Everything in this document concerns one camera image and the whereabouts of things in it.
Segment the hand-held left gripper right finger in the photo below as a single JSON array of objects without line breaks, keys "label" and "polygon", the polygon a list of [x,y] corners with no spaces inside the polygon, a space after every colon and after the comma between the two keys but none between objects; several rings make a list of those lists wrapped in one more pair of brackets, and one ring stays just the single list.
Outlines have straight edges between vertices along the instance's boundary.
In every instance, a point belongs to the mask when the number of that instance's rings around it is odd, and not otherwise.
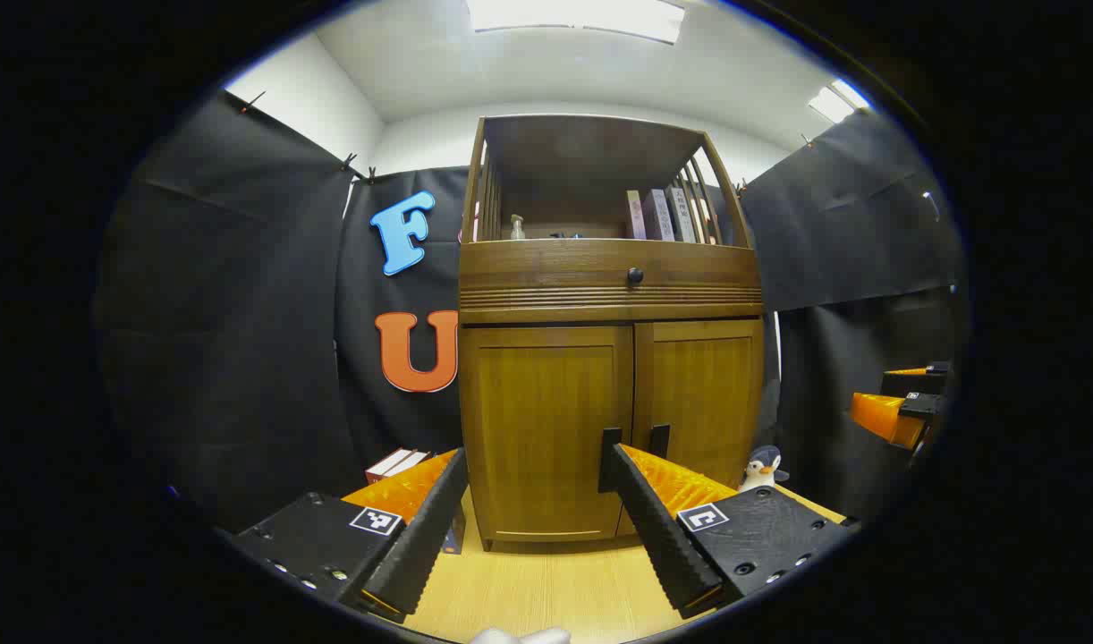
[{"label": "hand-held left gripper right finger", "polygon": [[622,445],[606,448],[616,492],[666,599],[682,618],[740,602],[807,571],[856,534],[783,487],[742,492]]}]

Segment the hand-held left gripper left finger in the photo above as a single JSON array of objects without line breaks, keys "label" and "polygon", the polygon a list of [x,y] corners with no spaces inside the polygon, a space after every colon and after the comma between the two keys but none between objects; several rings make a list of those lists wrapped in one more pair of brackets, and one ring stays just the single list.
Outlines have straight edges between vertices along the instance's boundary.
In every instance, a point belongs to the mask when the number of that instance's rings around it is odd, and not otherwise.
[{"label": "hand-held left gripper left finger", "polygon": [[322,602],[403,623],[418,611],[465,489],[465,450],[449,450],[346,497],[301,495],[230,542]]}]

